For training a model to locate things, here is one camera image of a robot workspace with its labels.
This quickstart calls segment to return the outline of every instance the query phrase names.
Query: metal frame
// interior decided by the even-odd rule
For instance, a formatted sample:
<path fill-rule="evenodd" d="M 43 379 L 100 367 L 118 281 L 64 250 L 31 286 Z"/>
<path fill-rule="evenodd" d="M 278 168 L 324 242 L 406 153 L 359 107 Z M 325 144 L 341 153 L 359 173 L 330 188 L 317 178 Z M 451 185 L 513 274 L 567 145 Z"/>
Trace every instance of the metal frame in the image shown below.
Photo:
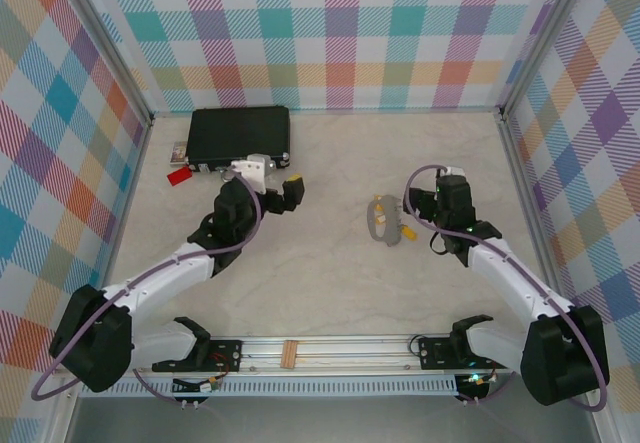
<path fill-rule="evenodd" d="M 71 378 L 67 376 L 51 378 L 46 391 L 53 390 L 58 385 L 64 385 Z M 45 406 L 42 416 L 42 424 L 34 443 L 58 443 L 65 441 L 75 409 L 78 395 L 81 388 L 78 386 L 70 389 L 67 393 L 51 398 L 47 402 L 40 402 Z"/>
<path fill-rule="evenodd" d="M 155 105 L 156 111 L 165 111 L 168 110 L 167 102 L 165 101 L 164 94 L 162 90 L 158 86 L 158 82 L 156 78 L 153 76 L 153 72 L 142 53 L 142 49 L 136 40 L 135 35 L 133 34 L 133 30 L 127 23 L 127 18 L 118 4 L 117 0 L 102 0 L 106 10 L 109 12 L 111 19 L 120 32 L 120 36 L 122 36 L 122 40 L 127 46 L 129 53 L 131 54 L 131 58 L 133 62 L 137 66 L 142 78 L 146 81 L 147 86 L 149 88 L 149 92 L 151 93 L 151 98 L 154 100 L 152 104 Z"/>
<path fill-rule="evenodd" d="M 518 56 L 530 36 L 531 28 L 534 27 L 545 3 L 546 0 L 531 0 L 529 5 L 527 5 L 527 10 L 520 22 L 518 32 L 513 36 L 512 43 L 504 55 L 500 72 L 498 73 L 491 91 L 489 92 L 489 96 L 487 98 L 488 105 L 495 107 L 500 103 L 500 96 L 504 91 L 504 87 L 507 84 L 511 71 L 518 61 Z"/>
<path fill-rule="evenodd" d="M 513 84 L 511 92 L 507 95 L 504 104 L 504 113 L 508 116 L 524 97 L 529 85 L 540 69 L 549 49 L 562 31 L 577 0 L 556 0 L 549 12 L 549 19 L 538 35 L 531 53 L 525 60 L 520 74 Z"/>
<path fill-rule="evenodd" d="M 398 115 L 423 115 L 423 114 L 439 114 L 439 113 L 493 113 L 495 107 L 493 106 L 464 106 L 461 108 L 412 108 L 410 111 L 401 109 L 317 109 L 317 110 L 292 110 L 289 112 L 294 115 L 385 115 L 385 114 L 398 114 Z M 155 113 L 156 118 L 189 118 L 191 117 L 191 111 L 159 111 Z"/>
<path fill-rule="evenodd" d="M 103 55 L 106 64 L 113 72 L 124 94 L 138 114 L 138 117 L 145 121 L 147 125 L 150 125 L 153 118 L 153 111 L 142 95 L 138 84 L 129 71 L 129 67 L 120 56 L 95 6 L 91 0 L 70 1 L 80 21 L 82 21 L 82 25 L 86 28 L 98 52 Z"/>
<path fill-rule="evenodd" d="M 129 187 L 129 191 L 127 193 L 127 197 L 124 202 L 124 208 L 122 209 L 122 216 L 120 217 L 120 224 L 118 225 L 118 228 L 116 230 L 115 238 L 113 240 L 113 248 L 111 249 L 111 254 L 109 255 L 109 260 L 107 262 L 104 276 L 102 277 L 102 282 L 100 283 L 101 286 L 103 286 L 105 282 L 108 282 L 111 279 L 111 274 L 113 273 L 113 267 L 115 266 L 115 263 L 116 263 L 118 250 L 120 249 L 120 244 L 122 243 L 122 238 L 124 236 L 124 228 L 127 224 L 127 219 L 129 218 L 129 212 L 131 211 L 131 205 L 133 203 L 133 195 L 136 192 L 136 187 L 138 186 L 138 181 L 140 180 L 140 173 L 142 172 L 142 164 L 144 163 L 144 158 L 147 155 L 147 148 L 149 147 L 149 141 L 151 140 L 151 131 L 153 130 L 153 121 L 154 119 L 150 120 L 148 126 L 144 128 L 142 144 L 140 145 L 140 154 L 138 155 L 136 168 L 133 171 L 131 186 Z"/>
<path fill-rule="evenodd" d="M 524 162 L 517 150 L 517 143 L 508 122 L 503 116 L 498 111 L 495 112 L 494 116 L 498 126 L 498 133 L 502 140 L 502 146 L 507 156 L 507 162 L 509 163 L 509 170 L 511 170 L 511 176 L 513 177 L 516 192 L 518 193 L 518 200 L 520 200 L 520 206 L 522 207 L 522 212 L 527 222 L 533 249 L 536 253 L 538 264 L 540 265 L 542 279 L 546 281 L 554 291 L 562 294 L 560 291 L 560 272 L 547 241 L 540 213 L 535 207 L 536 200 L 533 195 L 533 190 L 531 189 L 532 187 L 527 179 Z"/>
<path fill-rule="evenodd" d="M 225 377 L 228 386 L 224 391 L 201 396 L 451 396 L 458 394 L 455 376 L 490 372 L 474 368 L 422 370 L 419 357 L 409 352 L 408 343 L 413 336 L 215 337 L 215 340 L 241 340 L 242 361 L 237 373 Z M 426 336 L 436 338 L 449 335 Z M 288 340 L 298 342 L 293 369 L 280 367 L 284 344 Z M 412 349 L 418 350 L 417 339 Z M 496 373 L 504 375 L 511 371 L 501 368 Z M 142 375 L 157 391 L 169 394 L 173 378 L 204 379 L 211 373 L 154 373 L 146 370 Z M 66 371 L 54 376 L 54 380 L 65 378 L 69 378 Z M 336 388 L 337 384 L 347 386 Z M 78 396 L 152 395 L 132 373 L 127 373 L 105 392 L 95 394 L 83 387 Z"/>

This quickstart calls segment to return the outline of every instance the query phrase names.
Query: marble floor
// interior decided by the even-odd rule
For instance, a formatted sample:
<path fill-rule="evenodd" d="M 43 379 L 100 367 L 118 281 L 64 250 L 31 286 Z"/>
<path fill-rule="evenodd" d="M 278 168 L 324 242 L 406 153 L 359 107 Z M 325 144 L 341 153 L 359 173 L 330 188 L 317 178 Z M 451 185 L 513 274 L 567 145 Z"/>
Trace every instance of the marble floor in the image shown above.
<path fill-rule="evenodd" d="M 171 187 L 169 156 L 186 140 L 188 118 L 156 120 L 112 282 L 168 256 L 212 211 L 218 175 L 195 174 Z M 478 217 L 491 221 L 518 256 L 537 270 L 515 187 L 490 113 L 294 114 L 291 167 L 304 177 L 294 213 L 267 215 L 227 270 L 159 308 L 149 324 L 188 316 L 217 335 L 296 336 L 448 332 L 461 318 L 486 313 L 517 320 L 482 277 L 453 256 L 429 250 L 431 233 L 389 248 L 374 242 L 366 209 L 374 194 L 402 195 L 417 167 L 465 169 Z M 434 187 L 434 175 L 418 180 Z"/>

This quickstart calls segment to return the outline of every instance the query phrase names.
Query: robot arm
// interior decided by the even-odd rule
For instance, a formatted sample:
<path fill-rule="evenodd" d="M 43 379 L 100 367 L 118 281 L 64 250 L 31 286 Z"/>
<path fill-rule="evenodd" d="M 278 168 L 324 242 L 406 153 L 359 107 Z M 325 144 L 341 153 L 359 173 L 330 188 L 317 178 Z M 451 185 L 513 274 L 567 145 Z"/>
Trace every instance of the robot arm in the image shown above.
<path fill-rule="evenodd" d="M 233 169 L 258 193 L 261 214 L 294 211 L 304 196 L 304 183 L 298 175 L 288 179 L 283 194 L 265 187 L 269 158 L 251 155 L 233 162 Z M 218 254 L 204 253 L 238 245 L 246 240 L 256 225 L 257 211 L 249 191 L 237 178 L 225 183 L 214 200 L 214 211 L 199 228 L 164 261 L 175 264 L 143 279 L 128 290 L 131 280 L 96 290 L 84 286 L 72 295 L 58 325 L 49 354 L 57 357 L 79 328 L 109 299 L 128 291 L 92 325 L 62 360 L 62 364 L 95 392 L 104 391 L 130 368 L 150 366 L 166 360 L 186 361 L 194 371 L 209 356 L 210 335 L 185 317 L 153 332 L 142 333 L 141 323 L 159 306 L 180 292 L 214 277 L 229 266 L 241 249 Z M 194 252 L 200 256 L 181 259 Z"/>
<path fill-rule="evenodd" d="M 447 252 L 485 277 L 522 323 L 519 331 L 506 330 L 486 315 L 455 323 L 450 340 L 460 363 L 471 356 L 482 356 L 511 368 L 522 375 L 529 392 L 543 405 L 598 388 L 595 370 L 584 349 L 560 314 L 547 303 L 551 298 L 585 336 L 608 383 L 604 332 L 598 313 L 591 306 L 575 307 L 527 270 L 548 296 L 535 291 L 507 260 L 526 268 L 502 234 L 491 223 L 476 219 L 470 186 L 461 171 L 454 173 L 448 169 L 443 175 L 438 174 L 435 192 L 411 188 L 405 211 L 410 204 L 421 219 L 433 221 L 436 229 L 473 235 L 507 255 L 502 257 L 489 246 L 462 236 L 441 234 Z"/>

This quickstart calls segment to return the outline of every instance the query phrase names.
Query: red tag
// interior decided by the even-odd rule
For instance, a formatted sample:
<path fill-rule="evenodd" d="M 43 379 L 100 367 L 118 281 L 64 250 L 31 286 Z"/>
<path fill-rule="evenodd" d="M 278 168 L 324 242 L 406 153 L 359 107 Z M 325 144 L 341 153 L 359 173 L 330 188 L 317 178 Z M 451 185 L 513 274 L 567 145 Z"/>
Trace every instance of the red tag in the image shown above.
<path fill-rule="evenodd" d="M 171 186 L 176 186 L 178 183 L 182 183 L 184 180 L 188 180 L 189 178 L 191 178 L 191 176 L 193 176 L 193 173 L 191 172 L 189 167 L 183 166 L 179 170 L 174 171 L 173 173 L 169 173 L 167 175 L 167 178 L 169 178 L 169 183 L 171 183 Z"/>

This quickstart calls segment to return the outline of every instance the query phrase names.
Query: plaid wallpaper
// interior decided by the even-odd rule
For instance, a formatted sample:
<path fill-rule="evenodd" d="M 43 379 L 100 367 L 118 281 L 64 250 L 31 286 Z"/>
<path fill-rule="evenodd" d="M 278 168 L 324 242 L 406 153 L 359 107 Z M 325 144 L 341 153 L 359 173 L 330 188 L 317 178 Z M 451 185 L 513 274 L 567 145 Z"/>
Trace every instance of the plaid wallpaper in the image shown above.
<path fill-rule="evenodd" d="M 93 1 L 151 106 L 170 111 L 493 107 L 519 46 L 537 34 L 535 18 L 523 27 L 529 6 L 543 3 Z"/>
<path fill-rule="evenodd" d="M 640 0 L 579 0 L 511 115 L 562 283 L 606 323 L 640 439 Z"/>
<path fill-rule="evenodd" d="M 553 8 L 553 5 L 555 2 L 556 0 L 544 0 L 544 4 L 540 9 L 540 13 L 538 13 L 535 23 L 531 27 L 531 30 L 529 31 L 529 34 L 527 35 L 527 38 L 524 44 L 520 48 L 520 52 L 518 53 L 518 57 L 516 58 L 515 63 L 511 67 L 511 71 L 509 72 L 509 77 L 507 78 L 507 83 L 502 88 L 502 91 L 500 93 L 500 97 L 498 98 L 496 106 L 503 106 L 504 103 L 506 102 L 506 99 L 509 96 L 511 89 L 513 88 L 514 82 L 520 76 L 520 70 L 522 69 L 522 65 L 527 60 L 527 58 L 529 58 L 529 55 L 531 54 L 531 50 L 533 49 L 534 43 L 538 39 L 538 34 L 540 33 L 540 30 L 544 28 L 544 26 L 547 23 L 547 19 L 551 15 L 551 9 Z"/>
<path fill-rule="evenodd" d="M 69 293 L 101 283 L 143 122 L 68 0 L 0 0 L 0 28 L 0 442 L 24 443 Z"/>

